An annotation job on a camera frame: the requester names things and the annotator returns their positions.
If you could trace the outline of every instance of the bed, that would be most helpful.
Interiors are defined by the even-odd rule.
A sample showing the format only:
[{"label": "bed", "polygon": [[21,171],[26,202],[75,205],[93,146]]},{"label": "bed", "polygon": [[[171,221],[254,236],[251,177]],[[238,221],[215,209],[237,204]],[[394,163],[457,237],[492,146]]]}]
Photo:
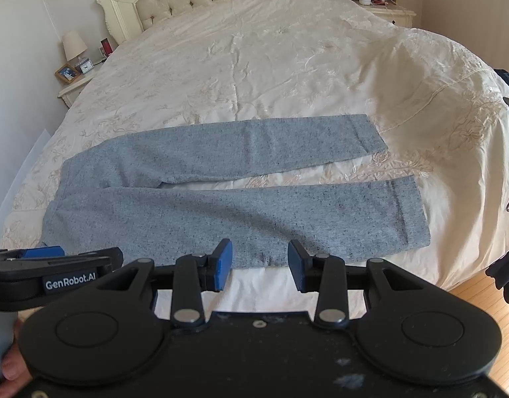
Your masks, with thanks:
[{"label": "bed", "polygon": [[[509,87],[449,39],[383,21],[349,0],[99,0],[119,44],[24,180],[2,248],[34,246],[65,159],[139,131],[365,113],[389,152],[187,189],[415,175],[431,245],[389,256],[449,289],[509,249]],[[286,268],[232,271],[207,310],[315,309]],[[169,314],[161,293],[157,313]],[[363,312],[351,295],[351,312]]]}]

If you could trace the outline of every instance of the bedside table drawer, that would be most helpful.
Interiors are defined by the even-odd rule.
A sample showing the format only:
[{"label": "bedside table drawer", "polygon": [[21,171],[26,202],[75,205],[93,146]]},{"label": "bedside table drawer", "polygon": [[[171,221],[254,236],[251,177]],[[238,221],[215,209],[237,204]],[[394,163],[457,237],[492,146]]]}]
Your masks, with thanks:
[{"label": "bedside table drawer", "polygon": [[86,85],[81,85],[80,87],[77,87],[74,91],[71,91],[63,96],[63,100],[68,107],[73,105],[73,103],[78,98],[78,95],[81,93],[81,91],[84,90],[85,86]]},{"label": "bedside table drawer", "polygon": [[393,25],[397,27],[404,27],[410,29],[413,26],[413,18],[407,15],[392,15],[389,13],[375,14],[379,18],[385,19],[388,22],[391,22]]}]

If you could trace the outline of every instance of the human hand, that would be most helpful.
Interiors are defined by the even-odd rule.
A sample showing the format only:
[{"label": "human hand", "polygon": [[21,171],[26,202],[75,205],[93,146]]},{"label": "human hand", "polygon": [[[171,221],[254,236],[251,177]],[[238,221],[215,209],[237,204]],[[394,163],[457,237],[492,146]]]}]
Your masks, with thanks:
[{"label": "human hand", "polygon": [[32,377],[28,372],[28,368],[26,367],[24,358],[19,352],[19,346],[17,344],[22,325],[23,322],[17,319],[14,328],[15,340],[6,355],[2,358],[2,374],[4,376],[4,381],[0,385],[0,398],[13,397],[20,389],[32,381]]}]

